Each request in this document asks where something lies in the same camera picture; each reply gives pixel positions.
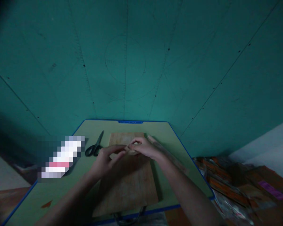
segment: table surface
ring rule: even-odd
[[[74,136],[85,136],[85,138],[88,139],[85,144],[85,149],[87,149],[90,145],[96,143],[102,130],[105,131],[101,141],[101,145],[104,147],[108,146],[110,134],[114,132],[144,132],[146,135],[153,136],[189,170],[189,178],[191,178],[204,194],[209,198],[213,198],[214,195],[211,188],[200,174],[169,123],[128,123],[128,121],[85,120],[74,133]],[[8,220],[7,225],[34,224],[47,211],[51,210],[59,199],[67,193],[85,172],[90,169],[95,160],[96,157],[86,157],[82,153],[81,158],[77,161],[74,169],[68,176],[58,178],[54,183],[36,183],[15,213]],[[159,202],[148,206],[145,214],[179,207],[175,194],[158,164],[154,161],[152,161],[151,164]],[[91,222],[98,224],[99,222],[103,223],[103,221],[112,219],[109,215],[94,219],[91,218],[92,203],[96,200],[98,189],[99,183],[90,190],[84,203],[77,210],[76,224],[84,225]],[[41,208],[42,205],[49,201],[52,201],[49,208]],[[139,207],[137,208],[138,209],[123,212],[122,216],[127,216],[127,218],[134,217],[139,212]]]

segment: left hand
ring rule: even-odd
[[[98,180],[106,175],[113,166],[126,154],[124,148],[126,145],[111,145],[106,148],[102,148],[97,156],[97,159],[93,163],[90,173]],[[112,153],[118,153],[113,159],[110,158]]]

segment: scissor handle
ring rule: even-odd
[[[85,151],[85,156],[89,157],[89,156],[98,156],[99,150],[102,147],[100,145],[92,145],[89,148],[87,148],[87,150]]]

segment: white wall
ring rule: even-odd
[[[30,184],[0,157],[0,191],[29,186]]]
[[[266,165],[283,177],[283,123],[229,157],[235,162]]]

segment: green wall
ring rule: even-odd
[[[33,156],[84,119],[168,121],[192,156],[283,122],[283,1],[10,1],[0,131]]]

